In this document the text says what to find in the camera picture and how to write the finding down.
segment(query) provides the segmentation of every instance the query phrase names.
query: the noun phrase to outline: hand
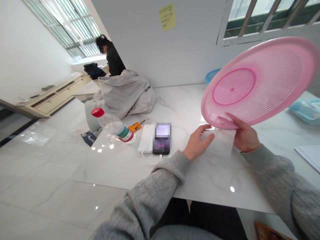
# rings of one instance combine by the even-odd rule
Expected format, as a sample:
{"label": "hand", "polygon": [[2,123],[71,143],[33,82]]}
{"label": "hand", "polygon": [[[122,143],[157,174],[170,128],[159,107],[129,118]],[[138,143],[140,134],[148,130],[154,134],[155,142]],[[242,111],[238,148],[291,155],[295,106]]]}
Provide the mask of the hand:
{"label": "hand", "polygon": [[233,122],[239,127],[233,144],[243,153],[257,150],[261,146],[261,143],[259,142],[256,130],[240,120],[233,119]]}
{"label": "hand", "polygon": [[211,133],[206,140],[202,141],[201,140],[201,134],[203,131],[206,129],[210,129],[211,125],[206,124],[206,125],[201,125],[200,127],[195,130],[188,141],[188,144],[186,146],[186,149],[183,151],[183,154],[192,162],[195,160],[197,157],[202,155],[205,150],[207,150],[208,146],[212,142],[214,138],[214,133]]}

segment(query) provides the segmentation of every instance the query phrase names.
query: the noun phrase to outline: person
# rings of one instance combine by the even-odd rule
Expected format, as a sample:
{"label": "person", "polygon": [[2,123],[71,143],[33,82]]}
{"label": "person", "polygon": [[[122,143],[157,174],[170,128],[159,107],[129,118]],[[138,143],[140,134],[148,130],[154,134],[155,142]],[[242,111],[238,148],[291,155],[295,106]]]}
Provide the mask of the person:
{"label": "person", "polygon": [[[274,155],[261,144],[252,127],[240,120],[234,123],[239,126],[234,145],[251,166],[275,212],[298,239],[320,239],[319,190],[295,172],[289,159]],[[198,127],[184,151],[178,150],[161,161],[146,179],[129,190],[93,238],[246,239],[235,208],[193,201],[189,213],[186,200],[172,197],[185,182],[184,175],[192,162],[212,142],[213,134],[204,141],[200,138],[209,128]]]}
{"label": "person", "polygon": [[107,54],[110,76],[120,75],[126,67],[114,47],[113,42],[108,40],[107,37],[102,34],[96,38],[96,44],[101,53]]}

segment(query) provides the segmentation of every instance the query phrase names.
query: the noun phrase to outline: bottle label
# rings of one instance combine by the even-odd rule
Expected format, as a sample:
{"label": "bottle label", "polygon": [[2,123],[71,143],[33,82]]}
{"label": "bottle label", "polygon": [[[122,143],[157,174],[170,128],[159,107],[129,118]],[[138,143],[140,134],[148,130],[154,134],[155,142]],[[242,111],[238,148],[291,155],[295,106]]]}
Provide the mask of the bottle label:
{"label": "bottle label", "polygon": [[133,132],[131,132],[125,125],[121,128],[119,132],[116,133],[120,140],[124,142],[129,142],[133,137]]}

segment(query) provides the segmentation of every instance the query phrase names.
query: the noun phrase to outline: cabinet drawer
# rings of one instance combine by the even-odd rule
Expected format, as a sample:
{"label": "cabinet drawer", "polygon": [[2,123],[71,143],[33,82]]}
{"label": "cabinet drawer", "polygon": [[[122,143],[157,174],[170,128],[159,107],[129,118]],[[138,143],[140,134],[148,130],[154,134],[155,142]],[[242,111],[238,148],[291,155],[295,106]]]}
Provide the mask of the cabinet drawer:
{"label": "cabinet drawer", "polygon": [[42,104],[41,106],[36,107],[36,109],[40,112],[47,114],[66,99],[67,98],[64,98],[63,96],[57,95],[45,102],[44,104]]}
{"label": "cabinet drawer", "polygon": [[82,88],[83,86],[87,85],[89,82],[91,82],[91,78],[89,76],[86,76],[82,78],[79,82],[77,82],[77,85]]}
{"label": "cabinet drawer", "polygon": [[62,92],[59,92],[59,95],[66,100],[67,98],[71,97],[72,94],[74,94],[76,91],[80,90],[80,87],[78,87],[76,84],[72,85],[71,87],[68,87],[64,89]]}

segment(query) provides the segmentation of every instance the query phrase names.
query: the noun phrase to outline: orange lighter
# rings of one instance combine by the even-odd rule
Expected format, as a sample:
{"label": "orange lighter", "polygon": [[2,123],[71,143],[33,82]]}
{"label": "orange lighter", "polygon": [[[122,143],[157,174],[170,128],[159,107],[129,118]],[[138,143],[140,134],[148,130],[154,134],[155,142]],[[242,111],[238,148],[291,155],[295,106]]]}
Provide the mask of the orange lighter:
{"label": "orange lighter", "polygon": [[130,127],[128,127],[131,132],[135,132],[138,131],[141,128],[141,125],[144,125],[144,123],[146,122],[147,119],[142,120],[141,122],[136,122],[134,124],[132,124]]}

